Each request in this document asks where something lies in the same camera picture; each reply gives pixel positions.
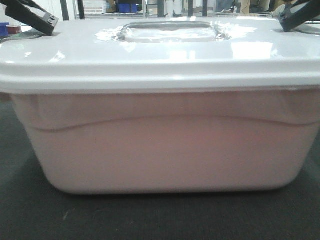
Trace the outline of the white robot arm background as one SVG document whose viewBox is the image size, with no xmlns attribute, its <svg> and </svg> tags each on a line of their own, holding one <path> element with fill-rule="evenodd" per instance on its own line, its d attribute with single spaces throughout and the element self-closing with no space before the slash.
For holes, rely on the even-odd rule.
<svg viewBox="0 0 320 240">
<path fill-rule="evenodd" d="M 76 0 L 74 14 L 79 19 L 88 16 L 111 18 L 138 16 L 141 18 L 182 17 L 271 17 L 284 24 L 285 31 L 320 20 L 318 0 L 284 0 L 275 6 L 274 0 Z M 59 15 L 40 0 L 2 0 L 9 23 L 23 23 L 50 35 Z"/>
</svg>

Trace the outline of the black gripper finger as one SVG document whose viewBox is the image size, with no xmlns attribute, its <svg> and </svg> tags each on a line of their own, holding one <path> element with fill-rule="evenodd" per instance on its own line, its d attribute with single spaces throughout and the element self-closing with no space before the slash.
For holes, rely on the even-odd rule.
<svg viewBox="0 0 320 240">
<path fill-rule="evenodd" d="M 33 0 L 1 0 L 0 3 L 6 6 L 6 16 L 26 24 L 47 36 L 53 34 L 59 21 L 57 16 L 43 9 Z"/>
<path fill-rule="evenodd" d="M 301 26 L 302 24 L 317 18 L 320 15 L 319 0 L 297 0 L 290 7 L 284 9 L 277 19 L 284 32 Z"/>
</svg>

